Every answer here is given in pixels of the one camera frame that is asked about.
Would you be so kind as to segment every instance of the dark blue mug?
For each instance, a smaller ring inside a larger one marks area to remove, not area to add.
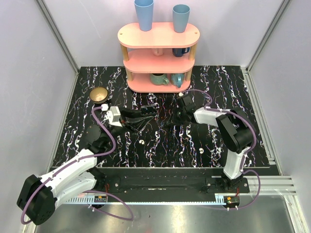
[[[185,53],[190,51],[190,47],[184,49],[173,49],[173,54],[175,57],[182,57]]]

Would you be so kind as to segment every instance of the marble tabletop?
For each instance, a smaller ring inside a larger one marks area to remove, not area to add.
[[[82,67],[73,92],[66,122],[53,166],[77,155],[85,146],[83,133],[95,124],[89,94],[94,87],[105,87],[109,103],[131,109],[156,104],[157,116],[139,134],[126,132],[116,138],[117,148],[99,167],[220,167],[225,165],[227,149],[218,128],[187,123],[165,127],[176,107],[176,94],[136,93],[129,89],[124,67]],[[190,88],[208,92],[212,108],[241,107],[255,126],[257,145],[248,154],[245,166],[269,166],[248,90],[238,66],[195,66]],[[201,93],[192,92],[197,106],[207,102]]]

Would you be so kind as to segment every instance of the shelf top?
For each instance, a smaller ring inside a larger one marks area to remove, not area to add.
[[[141,31],[138,23],[130,23],[118,32],[120,43],[132,49],[186,48],[195,45],[199,37],[199,30],[189,23],[183,33],[176,33],[171,22],[152,23],[147,32]]]

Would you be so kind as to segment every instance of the gray wall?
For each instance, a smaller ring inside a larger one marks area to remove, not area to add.
[[[21,228],[25,178],[45,173],[74,73],[34,0],[0,1],[0,232]]]
[[[285,175],[311,227],[311,1],[292,1],[251,70]]]
[[[282,0],[154,0],[154,22],[189,5],[200,30],[196,65],[249,63]],[[79,66],[121,66],[118,31],[137,22],[134,0],[45,0]]]

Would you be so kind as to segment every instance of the shelf board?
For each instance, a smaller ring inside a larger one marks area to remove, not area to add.
[[[128,56],[124,66],[133,73],[185,73],[194,66],[194,60],[189,60],[189,53],[175,57],[172,49],[164,49],[161,56],[155,56],[151,49],[133,50]]]
[[[141,31],[138,23],[130,23],[118,32],[120,43],[132,49],[186,48],[195,45],[199,37],[199,30],[189,23],[183,33],[176,33],[172,22],[152,23],[147,32]]]
[[[150,81],[150,74],[133,74],[133,80],[127,81],[128,86],[140,93],[179,93],[187,90],[190,81],[184,81],[181,88],[169,83],[168,85],[154,85]]]

